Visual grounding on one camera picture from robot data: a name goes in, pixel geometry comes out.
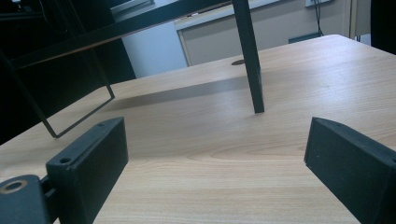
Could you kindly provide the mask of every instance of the white wall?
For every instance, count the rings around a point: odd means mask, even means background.
[[[168,0],[155,0],[157,6],[167,2]],[[115,20],[129,18],[135,13],[120,13],[115,16]],[[122,41],[136,77],[147,77],[187,67],[173,22],[125,36]]]
[[[349,33],[345,0],[332,0],[321,7],[321,28],[325,35]],[[282,0],[251,11],[258,49],[289,43],[289,39],[318,31],[314,7],[304,0]],[[180,30],[190,65],[207,63],[242,53],[234,16]]]

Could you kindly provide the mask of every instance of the black metal frame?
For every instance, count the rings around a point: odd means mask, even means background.
[[[53,137],[58,138],[70,131],[76,125],[81,123],[84,119],[95,113],[97,110],[99,110],[115,98],[114,93],[111,90],[111,87],[107,81],[106,74],[97,59],[96,53],[94,52],[94,47],[105,44],[115,39],[122,38],[125,35],[139,32],[154,25],[164,23],[166,21],[173,21],[175,19],[189,15],[202,9],[228,4],[230,2],[233,4],[233,9],[235,12],[234,14],[241,42],[241,48],[245,58],[247,78],[254,105],[254,111],[255,113],[261,113],[264,112],[261,67],[256,46],[256,40],[254,37],[254,30],[250,16],[248,0],[179,0],[165,6],[156,7],[150,11],[141,13],[130,19],[119,21],[107,27],[88,33],[85,33],[84,28],[79,21],[78,15],[73,8],[73,4],[71,4],[68,0],[57,0],[54,1],[55,7],[59,9],[60,14],[64,18],[64,23],[71,32],[72,38],[54,46],[23,55],[16,59],[12,59],[9,61],[7,61],[6,59],[2,60],[7,63],[8,69],[11,71],[12,76],[18,83],[26,99],[28,99],[29,103],[32,105],[37,115],[40,117],[44,125],[49,130],[50,134]],[[18,78],[15,70],[36,63],[42,63],[51,59],[63,57],[65,55],[76,52],[81,52],[84,61],[91,68],[92,71],[95,70],[93,69],[94,67],[99,69],[100,77],[107,87],[107,90],[110,94],[110,99],[94,109],[87,116],[72,124],[63,132],[56,134],[55,131],[53,131],[53,129],[51,128],[46,117],[44,116],[43,112],[41,111],[33,97],[26,90],[21,80]]]
[[[3,52],[0,50],[0,58],[2,63],[6,66],[8,72],[11,74],[12,78],[14,79],[14,81],[16,82],[18,88],[21,90],[23,96],[26,98],[27,102],[29,103],[29,105],[33,108],[33,110],[35,111],[35,113],[37,114],[37,116],[40,118],[40,120],[43,122],[44,126],[46,126],[47,130],[49,131],[50,135],[54,138],[60,138],[62,137],[64,134],[68,133],[70,130],[72,130],[74,127],[76,127],[77,125],[79,125],[82,121],[84,121],[85,119],[87,119],[89,116],[91,116],[92,114],[94,114],[96,111],[98,111],[99,109],[101,109],[103,106],[107,105],[110,101],[112,101],[113,99],[115,99],[115,95],[113,90],[111,89],[111,86],[109,85],[107,79],[106,79],[106,75],[104,75],[103,72],[101,72],[101,78],[103,79],[103,81],[106,83],[106,88],[108,93],[110,94],[110,98],[108,100],[106,100],[104,103],[102,103],[101,105],[99,105],[98,107],[96,107],[94,110],[92,110],[90,113],[88,113],[87,115],[85,115],[84,117],[82,117],[81,119],[79,119],[78,121],[76,121],[75,123],[73,123],[72,125],[70,125],[69,127],[67,127],[66,129],[64,129],[63,131],[61,131],[60,133],[56,133],[53,128],[51,127],[49,121],[47,120],[47,117],[45,116],[44,112],[41,110],[40,106],[37,104],[35,98],[32,96],[32,94],[30,94],[30,92],[26,89],[25,85],[23,84],[23,82],[21,81],[20,77],[18,76],[18,74],[16,73],[16,71],[14,69],[12,69],[11,65],[9,64],[9,62],[7,61],[7,59],[5,58]]]

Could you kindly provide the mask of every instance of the wire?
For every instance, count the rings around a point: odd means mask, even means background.
[[[44,21],[45,21],[46,24],[49,26],[49,28],[50,28],[51,30],[53,30],[54,32],[58,33],[59,35],[64,35],[64,34],[66,34],[66,33],[68,32],[67,28],[66,28],[64,31],[60,31],[60,30],[56,29],[55,27],[53,27],[53,26],[50,24],[50,22],[49,22],[49,20],[48,20],[48,18],[47,18],[46,11],[45,11],[45,9],[44,9],[44,5],[43,5],[42,1],[41,1],[41,0],[38,0],[38,2],[40,2],[41,10],[43,11]]]
[[[323,36],[323,32],[320,27],[320,5],[321,5],[321,0],[314,0],[314,5],[315,5],[315,11],[317,14],[317,23],[318,23],[318,35]]]

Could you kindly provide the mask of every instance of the wooden table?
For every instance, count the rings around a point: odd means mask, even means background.
[[[130,161],[96,223],[358,223],[305,167],[312,117],[396,149],[396,57],[329,35],[260,51],[266,112],[254,114],[233,57],[115,85],[117,98],[61,139],[40,123],[0,146],[0,180],[45,162],[92,125],[123,116]],[[50,121],[62,129],[106,98]]]

